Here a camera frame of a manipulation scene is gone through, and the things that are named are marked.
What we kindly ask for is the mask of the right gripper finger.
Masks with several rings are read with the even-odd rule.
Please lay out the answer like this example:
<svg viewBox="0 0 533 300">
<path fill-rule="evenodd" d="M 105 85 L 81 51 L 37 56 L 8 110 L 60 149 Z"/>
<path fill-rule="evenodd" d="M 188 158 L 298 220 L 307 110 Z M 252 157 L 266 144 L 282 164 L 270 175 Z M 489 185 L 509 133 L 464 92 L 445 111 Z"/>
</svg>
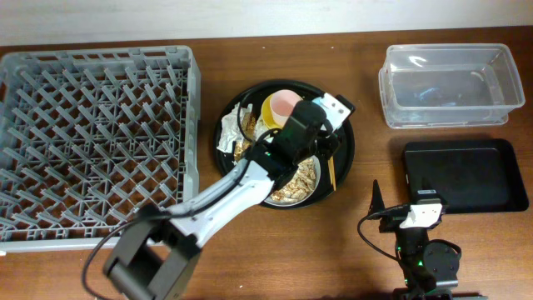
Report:
<svg viewBox="0 0 533 300">
<path fill-rule="evenodd" d="M 385 211 L 384 201 L 378 181 L 375 179 L 372 184 L 371 203 L 368 209 L 369 217 L 378 217 Z"/>
<path fill-rule="evenodd" d="M 432 187 L 431 182 L 427 178 L 422 178 L 420 193 L 435 193 L 436 190 Z"/>
</svg>

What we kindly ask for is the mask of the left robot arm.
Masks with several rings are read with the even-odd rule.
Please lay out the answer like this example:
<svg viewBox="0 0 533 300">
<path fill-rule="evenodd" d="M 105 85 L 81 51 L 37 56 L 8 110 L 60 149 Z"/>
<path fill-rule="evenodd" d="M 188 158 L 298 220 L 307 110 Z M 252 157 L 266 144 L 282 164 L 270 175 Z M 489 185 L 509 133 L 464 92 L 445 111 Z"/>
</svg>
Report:
<svg viewBox="0 0 533 300">
<path fill-rule="evenodd" d="M 143 208 L 121 226 L 103 274 L 128 299 L 178 299 L 207 241 L 289 183 L 300 162 L 331 157 L 340 146 L 337 132 L 354 110 L 344 97 L 329 93 L 298 102 L 283 128 L 265 131 L 221 180 L 164 210 Z"/>
</svg>

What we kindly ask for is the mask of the yellow plastic bowl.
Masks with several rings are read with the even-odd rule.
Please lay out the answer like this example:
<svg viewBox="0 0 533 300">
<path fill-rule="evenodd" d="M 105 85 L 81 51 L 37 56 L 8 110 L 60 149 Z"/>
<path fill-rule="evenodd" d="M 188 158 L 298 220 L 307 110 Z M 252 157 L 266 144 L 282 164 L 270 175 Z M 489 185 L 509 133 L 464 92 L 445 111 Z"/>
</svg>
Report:
<svg viewBox="0 0 533 300">
<path fill-rule="evenodd" d="M 287 105 L 280 91 L 268 96 L 262 104 L 262 118 L 269 128 L 282 128 L 288 119 Z"/>
</svg>

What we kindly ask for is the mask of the pink plastic cup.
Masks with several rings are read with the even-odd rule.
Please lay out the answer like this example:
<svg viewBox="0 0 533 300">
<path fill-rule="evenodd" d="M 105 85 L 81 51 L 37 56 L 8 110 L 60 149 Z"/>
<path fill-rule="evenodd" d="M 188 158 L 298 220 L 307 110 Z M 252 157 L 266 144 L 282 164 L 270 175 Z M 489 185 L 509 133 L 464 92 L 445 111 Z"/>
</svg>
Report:
<svg viewBox="0 0 533 300">
<path fill-rule="evenodd" d="M 271 96 L 270 109 L 275 124 L 282 128 L 301 100 L 302 98 L 292 90 L 282 89 L 274 92 Z"/>
</svg>

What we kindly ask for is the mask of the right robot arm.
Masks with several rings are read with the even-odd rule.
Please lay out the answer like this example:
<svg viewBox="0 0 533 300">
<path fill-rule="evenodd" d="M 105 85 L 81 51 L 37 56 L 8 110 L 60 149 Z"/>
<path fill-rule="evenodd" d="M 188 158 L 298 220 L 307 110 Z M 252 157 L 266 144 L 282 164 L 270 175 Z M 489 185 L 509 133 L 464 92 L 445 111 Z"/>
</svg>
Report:
<svg viewBox="0 0 533 300">
<path fill-rule="evenodd" d="M 429 239 L 428 231 L 441 223 L 446 201 L 434 189 L 416 192 L 412 203 L 386 208 L 378 181 L 372 185 L 371 204 L 362 219 L 380 222 L 380 233 L 393 233 L 395 252 L 378 252 L 396 261 L 405 287 L 393 291 L 394 299 L 452 299 L 458 286 L 461 248 L 442 239 Z"/>
</svg>

